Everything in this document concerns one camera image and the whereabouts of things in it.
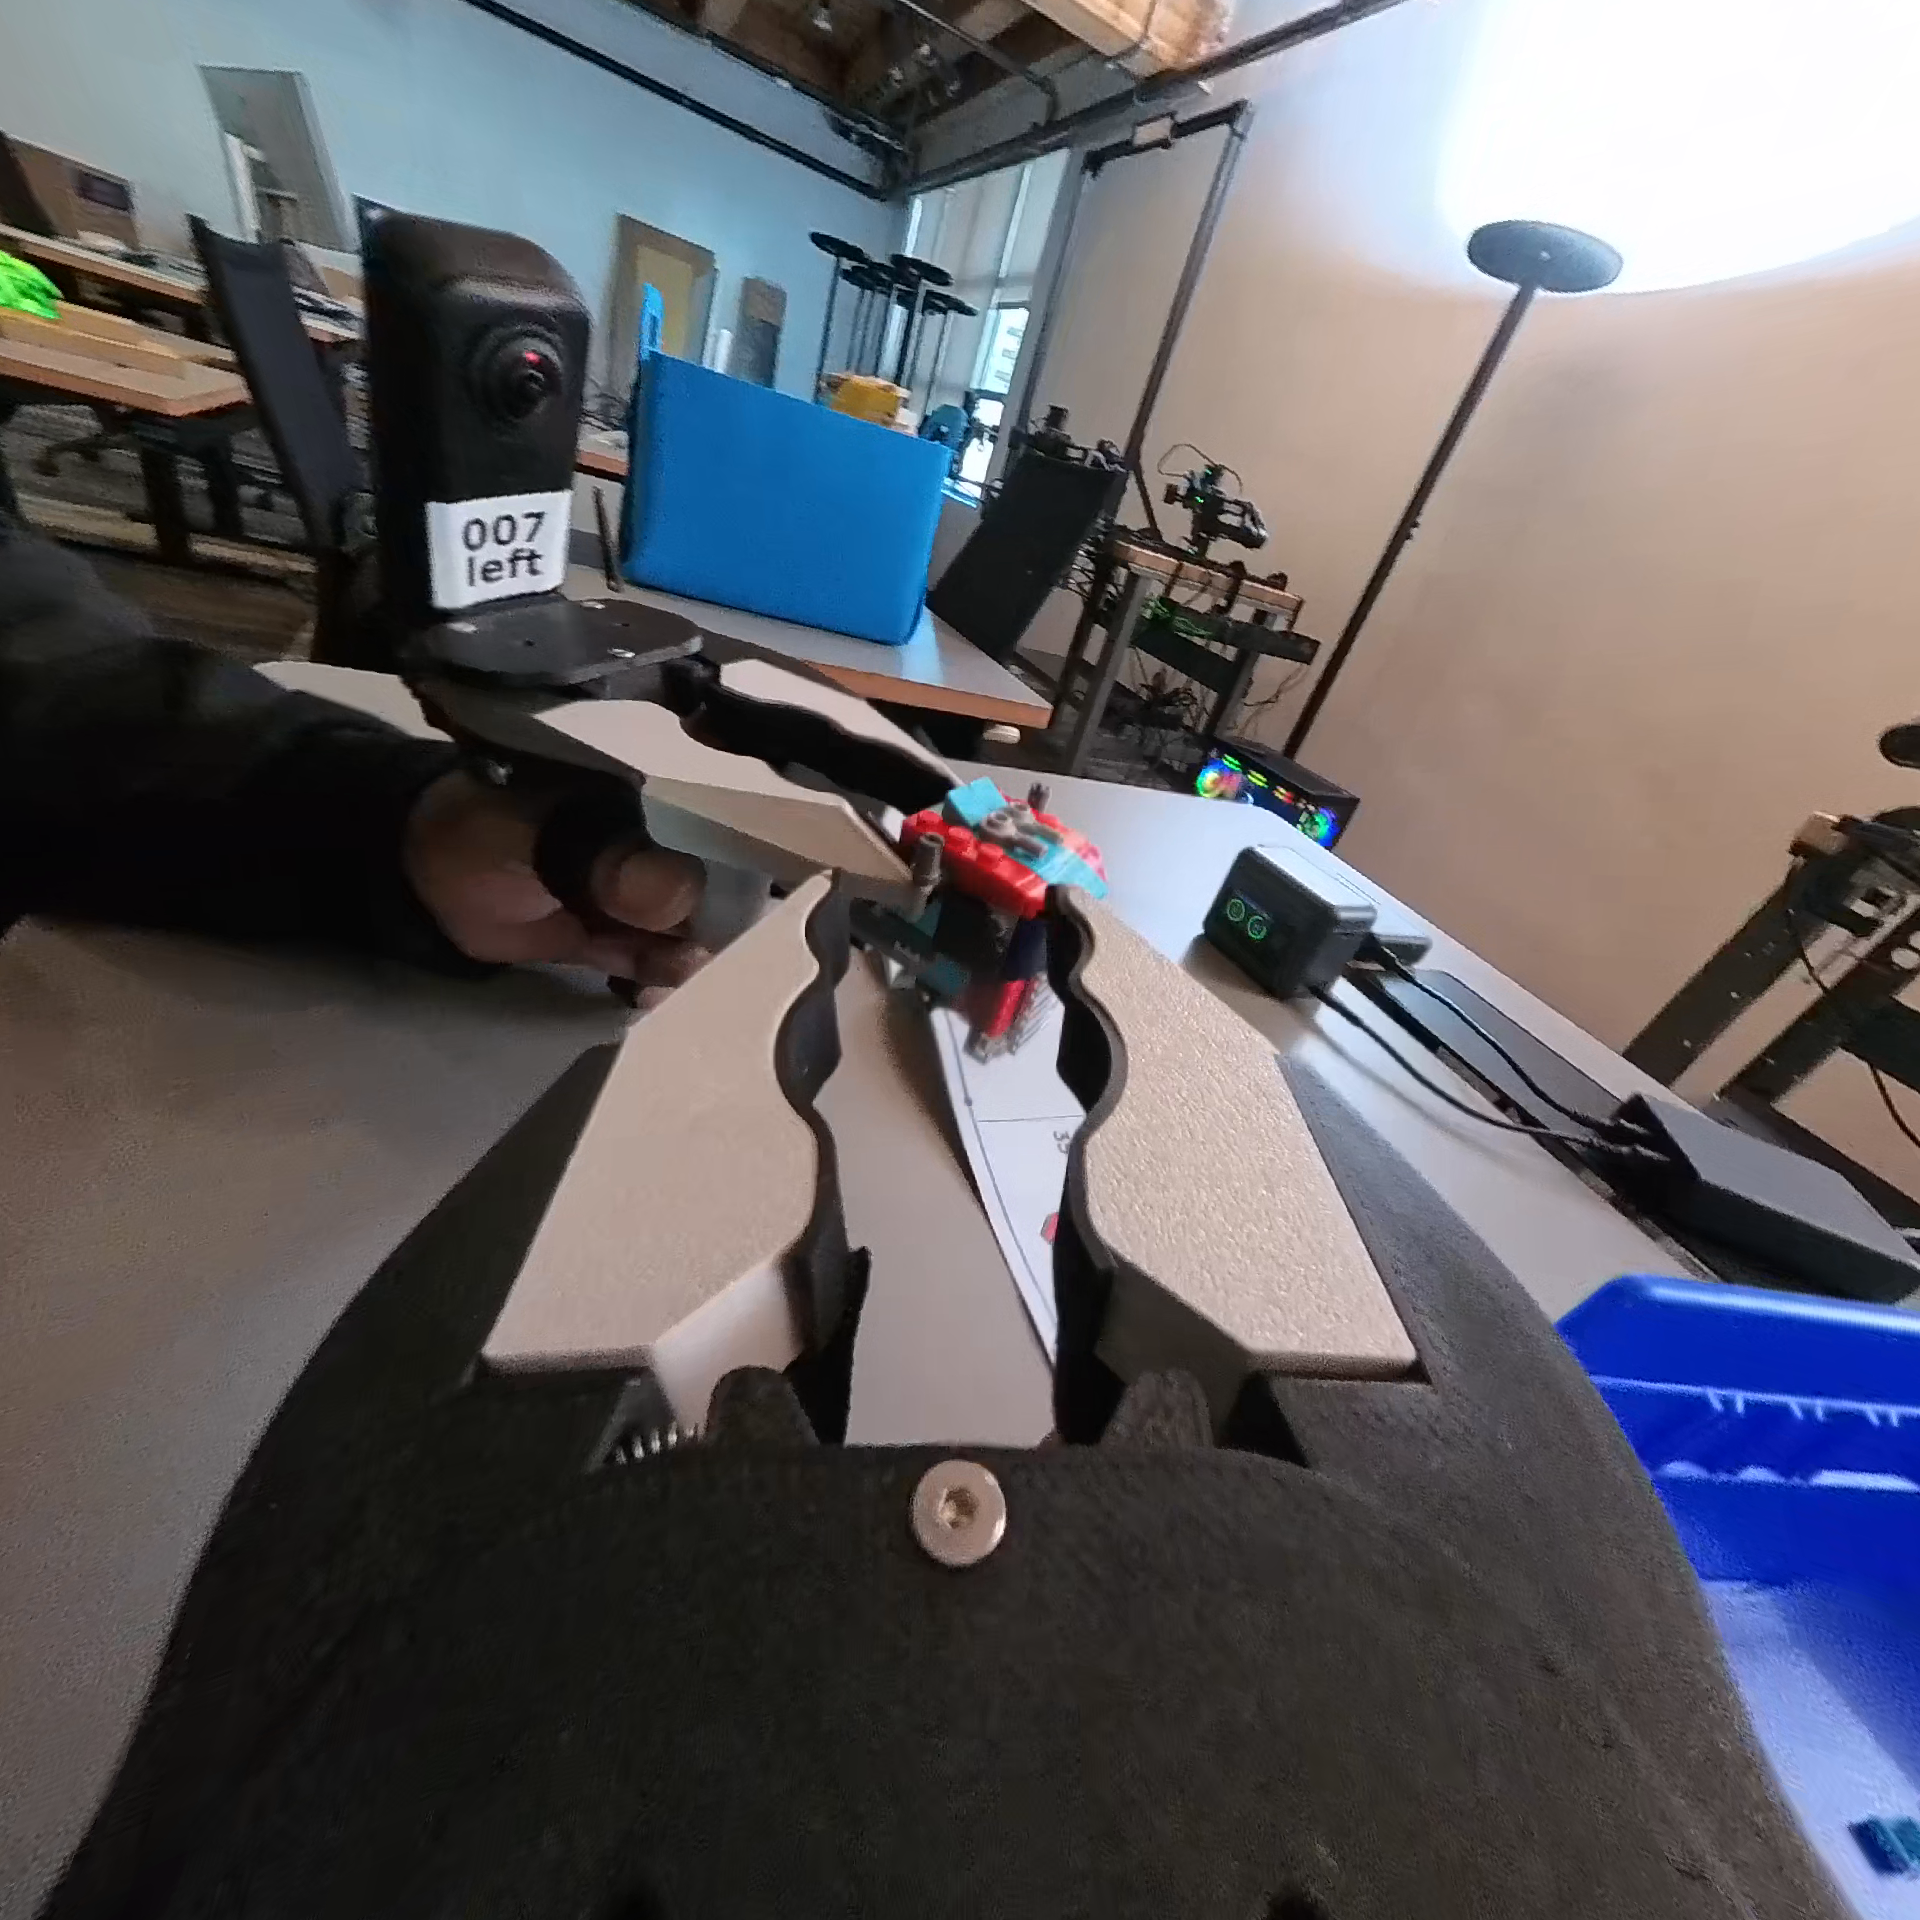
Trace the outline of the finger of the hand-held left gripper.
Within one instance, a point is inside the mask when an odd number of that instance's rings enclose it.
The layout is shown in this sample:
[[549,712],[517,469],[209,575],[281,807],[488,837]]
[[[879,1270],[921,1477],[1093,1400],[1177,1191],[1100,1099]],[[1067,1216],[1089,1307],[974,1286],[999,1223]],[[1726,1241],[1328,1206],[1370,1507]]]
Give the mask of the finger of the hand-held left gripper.
[[928,748],[848,691],[523,700],[523,759],[634,789],[654,842],[785,888],[834,874],[913,905],[900,822],[928,807]]
[[674,662],[674,712],[703,743],[845,799],[921,813],[958,787],[958,769],[877,706],[774,658]]

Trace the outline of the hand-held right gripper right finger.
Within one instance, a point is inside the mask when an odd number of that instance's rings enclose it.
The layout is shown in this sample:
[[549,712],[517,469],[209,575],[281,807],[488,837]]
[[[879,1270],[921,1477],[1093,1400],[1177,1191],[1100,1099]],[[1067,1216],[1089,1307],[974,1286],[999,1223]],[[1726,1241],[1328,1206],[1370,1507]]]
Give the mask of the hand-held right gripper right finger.
[[1415,1385],[1418,1341],[1275,1044],[1089,888],[1051,888],[1054,1070],[1081,1121],[1051,1250],[1051,1421],[1178,1370],[1213,1427],[1254,1380]]

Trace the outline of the red teal toy brick model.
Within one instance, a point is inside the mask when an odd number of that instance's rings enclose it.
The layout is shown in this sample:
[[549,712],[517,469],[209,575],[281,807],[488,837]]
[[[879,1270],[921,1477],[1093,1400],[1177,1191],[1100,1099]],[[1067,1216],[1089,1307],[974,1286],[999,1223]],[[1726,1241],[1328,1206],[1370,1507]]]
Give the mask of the red teal toy brick model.
[[1093,838],[1048,810],[1048,787],[1021,799],[991,777],[950,787],[900,822],[908,905],[855,901],[853,939],[904,977],[928,1007],[965,1026],[965,1050],[1020,1050],[1051,1008],[1048,926],[1061,888],[1106,899]]

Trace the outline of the person's left forearm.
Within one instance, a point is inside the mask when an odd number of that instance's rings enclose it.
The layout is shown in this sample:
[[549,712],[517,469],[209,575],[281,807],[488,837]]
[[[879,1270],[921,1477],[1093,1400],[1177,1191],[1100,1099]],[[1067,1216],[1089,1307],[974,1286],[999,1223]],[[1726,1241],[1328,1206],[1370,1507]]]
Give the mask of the person's left forearm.
[[4,527],[4,929],[150,926],[477,978],[401,848],[449,743],[164,636]]

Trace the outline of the grey desk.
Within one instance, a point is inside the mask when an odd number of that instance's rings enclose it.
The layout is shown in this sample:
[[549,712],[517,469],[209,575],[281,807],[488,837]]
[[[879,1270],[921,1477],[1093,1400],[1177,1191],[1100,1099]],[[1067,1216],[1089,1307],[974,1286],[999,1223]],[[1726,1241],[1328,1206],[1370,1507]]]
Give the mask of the grey desk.
[[[1064,781],[1113,910],[1313,1070],[1549,1313],[1668,1253],[1535,1142],[1377,1040],[1260,998],[1194,939],[1278,828]],[[4,1917],[85,1835],[206,1532],[378,1261],[620,1008],[575,977],[457,982],[22,925],[4,939]],[[1048,1369],[958,1153],[942,1057],[855,956],[822,1113],[877,1253],[855,1442],[1036,1442]]]

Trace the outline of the person's left hand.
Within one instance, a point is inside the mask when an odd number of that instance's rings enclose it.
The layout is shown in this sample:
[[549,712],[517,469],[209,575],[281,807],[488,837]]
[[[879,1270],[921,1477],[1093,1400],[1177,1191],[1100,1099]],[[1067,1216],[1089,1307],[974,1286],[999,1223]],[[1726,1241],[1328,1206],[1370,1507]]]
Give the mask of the person's left hand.
[[472,962],[549,966],[660,1003],[710,966],[697,938],[710,874],[618,802],[512,789],[449,769],[411,807],[401,873]]

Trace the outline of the grey table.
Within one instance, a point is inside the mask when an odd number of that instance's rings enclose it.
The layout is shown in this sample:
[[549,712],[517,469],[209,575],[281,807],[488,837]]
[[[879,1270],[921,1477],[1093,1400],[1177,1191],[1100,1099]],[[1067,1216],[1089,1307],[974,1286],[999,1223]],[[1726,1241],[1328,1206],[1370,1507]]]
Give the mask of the grey table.
[[754,609],[731,609],[660,589],[623,589],[645,608],[692,621],[710,636],[774,656],[794,669],[806,665],[827,683],[873,706],[950,714],[960,721],[1046,731],[1051,706],[1021,686],[1005,665],[969,640],[958,636],[933,614],[921,614],[914,636],[902,645],[799,626]]

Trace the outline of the large blue crate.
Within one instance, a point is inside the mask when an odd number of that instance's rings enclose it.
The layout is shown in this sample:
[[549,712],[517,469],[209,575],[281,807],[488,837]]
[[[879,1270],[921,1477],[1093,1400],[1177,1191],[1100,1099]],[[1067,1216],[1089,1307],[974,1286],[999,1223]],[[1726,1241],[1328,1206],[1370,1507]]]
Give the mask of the large blue crate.
[[942,528],[944,452],[671,356],[660,327],[660,289],[647,285],[618,577],[908,645]]

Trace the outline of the white instruction booklet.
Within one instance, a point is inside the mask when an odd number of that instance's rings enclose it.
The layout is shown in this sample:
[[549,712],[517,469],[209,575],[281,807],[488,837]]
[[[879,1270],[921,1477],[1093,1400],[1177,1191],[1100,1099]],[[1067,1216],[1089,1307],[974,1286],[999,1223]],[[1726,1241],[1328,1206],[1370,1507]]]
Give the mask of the white instruction booklet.
[[999,1276],[1054,1369],[1054,1236],[1081,1121],[1051,1064],[1061,1008],[1046,998],[1021,1037],[991,1048],[960,1013],[913,989],[902,962],[877,959],[870,974],[889,1070],[889,1118],[877,1123],[870,1168],[885,1261],[925,1279],[969,1333],[976,1313],[991,1324],[1014,1321],[1014,1308],[986,1308]]

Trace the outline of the black charger with green display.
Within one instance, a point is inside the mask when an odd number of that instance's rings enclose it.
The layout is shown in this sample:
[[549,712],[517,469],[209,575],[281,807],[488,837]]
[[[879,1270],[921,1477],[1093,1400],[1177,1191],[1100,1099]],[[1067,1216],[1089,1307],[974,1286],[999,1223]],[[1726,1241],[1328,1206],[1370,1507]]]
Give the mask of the black charger with green display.
[[1377,901],[1285,844],[1236,852],[1202,939],[1275,998],[1317,998],[1377,929]]

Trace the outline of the flat black device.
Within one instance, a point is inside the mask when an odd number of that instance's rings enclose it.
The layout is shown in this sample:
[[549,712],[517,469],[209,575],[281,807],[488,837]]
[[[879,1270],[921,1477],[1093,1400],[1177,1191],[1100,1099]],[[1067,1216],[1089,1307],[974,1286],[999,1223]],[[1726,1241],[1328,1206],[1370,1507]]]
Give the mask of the flat black device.
[[1408,1044],[1476,1084],[1505,1121],[1593,1139],[1609,1148],[1642,1145],[1646,1131],[1623,1113],[1623,1097],[1560,1062],[1452,974],[1424,966],[1426,946],[1370,938],[1348,982],[1408,1035]]

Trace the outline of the computer case with rainbow lights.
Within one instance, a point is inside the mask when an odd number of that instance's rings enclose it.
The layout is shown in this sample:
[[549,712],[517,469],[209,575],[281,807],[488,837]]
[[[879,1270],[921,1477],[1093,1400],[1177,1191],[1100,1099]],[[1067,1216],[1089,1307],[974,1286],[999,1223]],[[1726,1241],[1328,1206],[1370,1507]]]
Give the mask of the computer case with rainbow lights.
[[1188,789],[1202,799],[1275,813],[1324,848],[1338,844],[1358,813],[1358,796],[1343,782],[1246,739],[1216,739]]

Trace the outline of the wooden top cart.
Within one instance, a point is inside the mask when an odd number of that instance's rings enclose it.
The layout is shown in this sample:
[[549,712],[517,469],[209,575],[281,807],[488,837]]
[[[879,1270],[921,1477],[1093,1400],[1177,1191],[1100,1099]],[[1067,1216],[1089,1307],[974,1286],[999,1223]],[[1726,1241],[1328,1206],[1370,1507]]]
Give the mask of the wooden top cart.
[[1089,777],[1113,731],[1118,690],[1132,686],[1147,731],[1177,731],[1213,755],[1242,718],[1254,676],[1278,662],[1303,674],[1324,643],[1303,633],[1303,601],[1278,577],[1178,552],[1153,535],[1106,528],[1067,568],[1077,624],[1054,683],[1048,740],[1061,769]]

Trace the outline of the black metal stand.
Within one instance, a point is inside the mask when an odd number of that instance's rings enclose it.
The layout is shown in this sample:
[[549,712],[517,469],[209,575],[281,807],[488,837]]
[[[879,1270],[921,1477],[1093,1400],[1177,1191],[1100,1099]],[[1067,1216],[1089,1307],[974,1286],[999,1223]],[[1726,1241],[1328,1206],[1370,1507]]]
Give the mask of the black metal stand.
[[1739,1106],[1777,1109],[1819,1067],[1866,1067],[1893,1134],[1916,1121],[1893,1089],[1916,1089],[1916,807],[1813,813],[1789,838],[1784,883],[1633,1035],[1623,1057],[1677,1088],[1788,977],[1813,1003],[1720,1089]]

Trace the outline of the tall black frame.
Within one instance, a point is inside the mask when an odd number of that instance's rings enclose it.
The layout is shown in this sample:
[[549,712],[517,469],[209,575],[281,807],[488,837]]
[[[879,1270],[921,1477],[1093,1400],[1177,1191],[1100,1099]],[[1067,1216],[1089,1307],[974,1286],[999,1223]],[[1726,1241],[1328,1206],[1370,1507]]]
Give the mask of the tall black frame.
[[[1177,148],[1181,137],[1198,137],[1206,129],[1221,129],[1220,162],[1213,171],[1209,194],[1194,212],[1188,251],[1181,258],[1181,272],[1172,285],[1172,296],[1167,306],[1167,321],[1144,375],[1139,400],[1128,432],[1125,464],[1128,476],[1132,479],[1147,519],[1153,519],[1153,497],[1144,479],[1144,445],[1162,395],[1167,372],[1172,368],[1177,345],[1181,343],[1181,329],[1188,323],[1188,306],[1194,301],[1198,282],[1206,275],[1213,243],[1229,204],[1237,162],[1251,126],[1259,120],[1259,100],[1237,100],[1236,109],[1213,109],[1188,117],[1167,120],[1162,148]],[[1067,700],[1077,691],[1077,706],[1070,714],[1070,731],[1064,739],[1061,769],[1083,773],[1091,767],[1091,751],[1099,743],[1100,718],[1128,662],[1128,651],[1139,626],[1139,614],[1147,608],[1153,581],[1139,575],[1132,566],[1118,559],[1118,528],[1106,527],[1093,543],[1093,575],[1091,591],[1083,601],[1083,614],[1074,626],[1067,658],[1061,669],[1061,700],[1058,707],[1067,707]]]

